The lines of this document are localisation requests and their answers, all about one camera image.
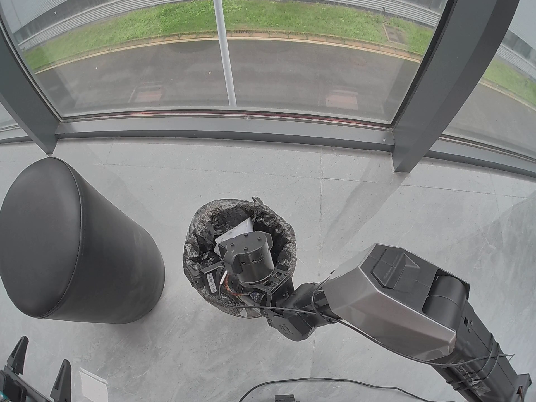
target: crumpled plastic bag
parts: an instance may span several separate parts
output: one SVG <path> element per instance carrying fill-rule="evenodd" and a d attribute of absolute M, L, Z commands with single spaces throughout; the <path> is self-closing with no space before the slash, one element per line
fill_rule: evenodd
<path fill-rule="evenodd" d="M 202 206 L 193 216 L 188 228 L 184 244 L 183 266 L 186 267 L 186 264 L 189 264 L 196 270 L 201 270 L 220 261 L 221 258 L 214 252 L 215 239 L 247 218 L 253 221 L 254 231 L 264 231 L 272 235 L 273 247 L 270 252 L 274 265 L 288 269 L 292 275 L 297 261 L 294 230 L 257 197 L 253 197 L 253 202 L 240 199 L 218 199 Z M 224 301 L 237 305 L 236 308 L 224 305 L 217 296 L 211 296 L 204 287 L 196 288 L 196 290 L 205 301 L 223 312 L 244 318 L 260 317 L 254 309 L 241 308 L 243 303 L 226 293 L 224 288 L 222 288 Z"/>

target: road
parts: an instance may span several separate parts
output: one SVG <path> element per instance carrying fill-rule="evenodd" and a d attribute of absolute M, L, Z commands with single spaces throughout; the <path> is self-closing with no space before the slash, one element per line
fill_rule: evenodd
<path fill-rule="evenodd" d="M 390 122 L 417 63 L 365 50 L 229 40 L 238 106 Z M 217 40 L 121 50 L 37 75 L 63 114 L 228 105 Z M 536 111 L 478 85 L 448 130 L 521 153 L 535 149 Z"/>

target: cylindrical ottoman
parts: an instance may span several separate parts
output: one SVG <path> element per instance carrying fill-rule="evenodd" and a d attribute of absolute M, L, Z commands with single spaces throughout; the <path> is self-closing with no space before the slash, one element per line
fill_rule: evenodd
<path fill-rule="evenodd" d="M 0 277 L 31 317 L 129 323 L 158 302 L 164 262 L 147 231 L 70 165 L 48 157 L 27 167 L 5 196 Z"/>

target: gray metal column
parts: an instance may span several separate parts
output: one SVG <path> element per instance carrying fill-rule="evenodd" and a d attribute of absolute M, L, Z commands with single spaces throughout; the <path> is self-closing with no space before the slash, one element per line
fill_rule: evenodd
<path fill-rule="evenodd" d="M 15 50 L 0 11 L 0 102 L 45 153 L 56 147 L 59 120 Z"/>
<path fill-rule="evenodd" d="M 447 0 L 394 122 L 395 171 L 411 171 L 456 116 L 499 48 L 518 2 Z"/>
<path fill-rule="evenodd" d="M 229 47 L 227 45 L 227 34 L 225 32 L 224 7 L 221 0 L 214 0 L 214 13 L 216 14 L 216 27 L 218 29 L 218 40 L 220 41 L 221 62 L 224 65 L 225 86 L 229 105 L 236 107 L 236 95 L 233 83 L 233 72 L 231 70 L 231 58 L 229 57 Z"/>

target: green lawn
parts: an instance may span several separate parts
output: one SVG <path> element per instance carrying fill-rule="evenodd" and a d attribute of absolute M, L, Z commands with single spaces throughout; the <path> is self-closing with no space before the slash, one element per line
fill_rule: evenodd
<path fill-rule="evenodd" d="M 272 0 L 224 0 L 227 30 L 267 30 L 327 34 L 386 44 L 383 24 L 405 32 L 405 49 L 423 55 L 432 37 L 430 28 L 399 18 L 345 6 Z M 140 9 L 72 30 L 28 52 L 34 70 L 86 52 L 106 49 L 129 40 L 184 33 L 216 31 L 212 0 L 170 3 Z M 536 83 L 506 64 L 493 61 L 484 77 L 536 104 Z"/>

